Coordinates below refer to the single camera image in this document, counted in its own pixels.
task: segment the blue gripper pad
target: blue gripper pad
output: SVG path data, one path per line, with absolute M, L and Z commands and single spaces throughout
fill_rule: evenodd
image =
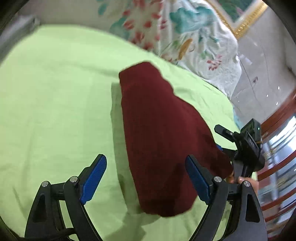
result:
M 219 149 L 220 151 L 223 151 L 223 148 L 222 148 L 220 145 L 216 144 L 216 146 L 218 147 L 218 149 Z
M 88 176 L 82 187 L 82 193 L 80 196 L 80 202 L 85 205 L 87 201 L 90 201 L 94 196 L 96 188 L 99 185 L 100 180 L 107 168 L 107 159 L 104 155 L 101 155 L 100 160 L 97 162 L 93 171 Z
M 185 159 L 185 168 L 198 194 L 198 197 L 208 205 L 211 198 L 210 186 L 207 184 L 207 181 L 202 176 L 201 172 L 196 167 L 190 156 L 187 156 Z

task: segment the painting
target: painting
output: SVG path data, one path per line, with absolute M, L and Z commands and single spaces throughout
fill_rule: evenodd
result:
M 206 0 L 222 22 L 239 39 L 265 11 L 262 0 Z

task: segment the wooden furniture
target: wooden furniture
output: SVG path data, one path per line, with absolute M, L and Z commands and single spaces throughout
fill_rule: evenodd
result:
M 261 125 L 265 167 L 259 193 L 269 239 L 279 234 L 296 207 L 296 90 Z

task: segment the teal leaf pattern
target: teal leaf pattern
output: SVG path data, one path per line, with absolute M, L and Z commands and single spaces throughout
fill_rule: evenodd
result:
M 200 54 L 200 57 L 201 57 L 202 59 L 205 59 L 205 53 L 202 52 L 202 53 Z
M 194 13 L 181 7 L 176 12 L 170 13 L 170 19 L 175 23 L 176 33 L 195 31 L 211 25 L 216 20 L 211 9 L 197 7 L 196 11 L 197 13 Z
M 215 37 L 213 37 L 213 36 L 210 36 L 210 39 L 212 39 L 212 40 L 214 41 L 214 43 L 219 42 L 219 39 L 217 39 L 217 38 L 215 38 Z
M 108 6 L 107 3 L 103 3 L 103 4 L 99 7 L 99 9 L 98 9 L 98 14 L 99 14 L 99 15 L 103 15 L 104 12 L 105 12 L 106 9 L 107 9 L 107 6 Z
M 115 34 L 125 40 L 128 40 L 128 38 L 130 36 L 130 32 L 127 31 L 123 26 L 124 22 L 126 21 L 126 18 L 127 17 L 122 17 L 117 22 L 112 24 L 109 32 L 112 34 Z

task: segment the bed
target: bed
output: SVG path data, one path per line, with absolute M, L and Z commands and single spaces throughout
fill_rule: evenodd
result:
M 238 131 L 232 105 L 197 75 L 114 35 L 71 25 L 44 25 L 16 44 L 0 65 L 0 215 L 24 235 L 35 194 L 44 180 L 64 182 L 97 154 L 107 170 L 86 210 L 104 240 L 188 240 L 206 209 L 196 199 L 181 215 L 141 211 L 128 166 L 118 73 L 148 61 L 208 124 L 215 142 L 235 145 L 214 132 Z M 62 203 L 63 215 L 67 215 Z M 230 207 L 216 234 L 225 229 Z M 69 217 L 65 223 L 70 226 Z
M 110 32 L 197 74 L 228 99 L 241 75 L 237 40 L 205 0 L 30 0 L 20 13 Z

